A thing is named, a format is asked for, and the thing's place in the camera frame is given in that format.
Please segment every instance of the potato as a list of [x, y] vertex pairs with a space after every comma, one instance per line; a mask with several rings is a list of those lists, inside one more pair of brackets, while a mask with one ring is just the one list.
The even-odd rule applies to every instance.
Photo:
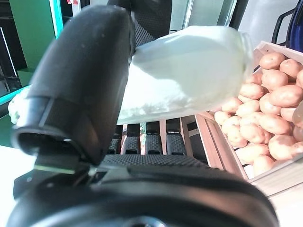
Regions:
[[287, 160], [292, 158], [292, 145], [297, 141], [287, 135], [276, 135], [268, 143], [269, 152], [276, 160]]
[[282, 53], [268, 53], [261, 58], [260, 66], [267, 70], [278, 70], [281, 62], [283, 62], [284, 60], [285, 56]]
[[214, 113], [214, 120], [219, 124], [223, 125], [224, 121], [231, 117], [230, 113], [224, 111], [218, 111]]
[[291, 131], [289, 123], [282, 117], [267, 113], [259, 119], [260, 126], [272, 134], [288, 134]]
[[264, 95], [264, 90], [263, 87], [258, 84], [243, 84], [240, 89], [240, 95], [257, 100]]
[[251, 143], [268, 144], [271, 134], [255, 124], [243, 125], [240, 127], [241, 136]]
[[253, 164], [254, 159], [260, 155], [269, 155], [269, 148], [264, 144], [249, 144], [244, 148], [236, 150], [241, 164]]
[[274, 106], [269, 102], [270, 94], [267, 93], [260, 99], [260, 110], [265, 114], [275, 114], [280, 115], [281, 107]]
[[227, 135], [228, 130], [231, 126], [240, 125], [240, 119], [241, 118], [239, 116], [233, 116], [226, 119], [222, 125], [222, 132]]
[[265, 87], [264, 84], [261, 84], [261, 87], [263, 88], [264, 94], [269, 93], [269, 89]]
[[296, 81], [298, 73], [303, 69], [303, 66], [294, 59], [287, 59], [281, 62], [280, 71], [286, 73], [289, 81]]
[[294, 111], [293, 123], [296, 126], [303, 128], [303, 102], [300, 102], [300, 104], [297, 106], [296, 110]]
[[251, 100], [251, 101], [248, 101], [248, 102], [240, 105], [236, 111], [236, 114], [240, 117], [243, 117], [247, 114], [251, 114], [251, 113], [259, 111], [259, 110], [260, 110], [259, 101]]
[[303, 153], [303, 142], [298, 142], [292, 145], [292, 150], [291, 150], [292, 156], [296, 156], [297, 154]]
[[274, 165], [272, 158], [266, 155], [261, 155], [254, 160], [254, 175], [260, 175], [270, 170]]
[[303, 142], [303, 129], [299, 128], [298, 126], [294, 127], [294, 138], [298, 142]]
[[262, 113], [262, 112], [253, 112], [253, 113], [247, 114], [247, 115], [243, 116], [242, 119], [240, 120], [240, 126], [249, 125], [249, 124], [260, 125], [259, 119], [263, 115], [264, 115], [264, 113]]
[[293, 114], [294, 114], [295, 109], [296, 109], [296, 107], [281, 108], [281, 117], [283, 117], [288, 122], [292, 122], [293, 121]]
[[222, 111], [229, 113], [236, 113], [238, 107], [242, 104], [242, 102], [237, 98], [230, 99], [227, 103], [221, 106]]
[[238, 99], [243, 103], [253, 100], [251, 98], [246, 98], [245, 96], [242, 96], [242, 95], [238, 95]]
[[298, 72], [296, 83], [297, 83], [298, 86], [303, 88], [303, 70]]
[[262, 69], [262, 73], [264, 74], [264, 73], [266, 73], [268, 70], [266, 70], [266, 69]]
[[227, 139], [234, 147], [242, 148], [247, 145], [247, 140], [245, 140], [240, 135], [239, 125], [233, 125], [232, 127], [229, 127], [227, 132]]
[[262, 75], [262, 84], [268, 90], [276, 90], [278, 87], [288, 84], [288, 77], [279, 70], [268, 70]]
[[269, 96], [272, 105], [284, 108], [298, 105], [303, 99], [303, 89], [297, 85], [285, 85], [274, 90]]
[[255, 72], [253, 73], [246, 81], [246, 84], [258, 84], [261, 85], [262, 84], [262, 73], [261, 72]]

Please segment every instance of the pile of potatoes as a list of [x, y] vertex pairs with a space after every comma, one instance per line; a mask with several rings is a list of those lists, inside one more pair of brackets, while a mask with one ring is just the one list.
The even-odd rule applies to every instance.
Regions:
[[281, 53], [268, 53], [239, 96], [214, 114], [242, 164], [259, 175], [303, 152], [303, 128], [293, 123], [303, 100], [303, 66]]

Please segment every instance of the white wall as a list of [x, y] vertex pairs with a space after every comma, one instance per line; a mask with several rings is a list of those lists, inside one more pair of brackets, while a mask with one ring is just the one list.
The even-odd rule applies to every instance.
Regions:
[[217, 25], [223, 2], [224, 0], [195, 0], [188, 25]]
[[90, 0], [91, 5], [96, 5], [96, 4], [106, 5], [107, 2], [108, 0]]
[[[278, 17], [293, 9], [297, 3], [298, 0], [249, 0], [239, 31], [251, 36], [253, 47], [256, 47], [262, 40], [271, 42]], [[291, 16], [284, 19], [278, 43], [285, 41], [290, 19]]]

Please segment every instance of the wooden crate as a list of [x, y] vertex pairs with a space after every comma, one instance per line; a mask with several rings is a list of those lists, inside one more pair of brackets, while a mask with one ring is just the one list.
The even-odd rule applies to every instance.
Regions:
[[[262, 56], [270, 52], [283, 53], [286, 57], [303, 64], [303, 53], [276, 44], [261, 42], [254, 50], [254, 68], [258, 67]], [[221, 127], [209, 115], [211, 114], [195, 115], [209, 166], [227, 170], [248, 180], [268, 196], [276, 208], [284, 207], [291, 200], [302, 197], [303, 154], [249, 179], [233, 147], [222, 133]]]

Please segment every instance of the green panel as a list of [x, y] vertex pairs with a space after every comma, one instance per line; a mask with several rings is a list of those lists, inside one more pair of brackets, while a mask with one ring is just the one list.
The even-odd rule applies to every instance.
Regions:
[[0, 118], [0, 145], [6, 147], [12, 147], [10, 142], [11, 127], [13, 123], [10, 121], [10, 116], [5, 115]]
[[29, 84], [33, 74], [34, 74], [34, 69], [26, 68], [22, 70], [18, 70], [18, 76], [21, 81], [21, 85], [24, 87]]
[[25, 60], [35, 69], [54, 39], [49, 0], [9, 0]]

